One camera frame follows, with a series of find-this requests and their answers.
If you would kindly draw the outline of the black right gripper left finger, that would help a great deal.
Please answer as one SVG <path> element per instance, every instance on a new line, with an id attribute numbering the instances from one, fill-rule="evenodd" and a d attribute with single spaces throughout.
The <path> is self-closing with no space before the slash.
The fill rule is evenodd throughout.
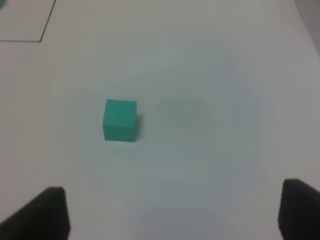
<path id="1" fill-rule="evenodd" d="M 2 240 L 67 240 L 71 231 L 63 187 L 48 187 L 0 223 Z"/>

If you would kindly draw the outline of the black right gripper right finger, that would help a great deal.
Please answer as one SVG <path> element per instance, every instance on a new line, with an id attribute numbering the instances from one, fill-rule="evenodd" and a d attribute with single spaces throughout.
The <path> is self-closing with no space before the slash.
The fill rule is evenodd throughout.
<path id="1" fill-rule="evenodd" d="M 320 192 L 300 179 L 285 179 L 277 222 L 284 240 L 318 240 Z"/>

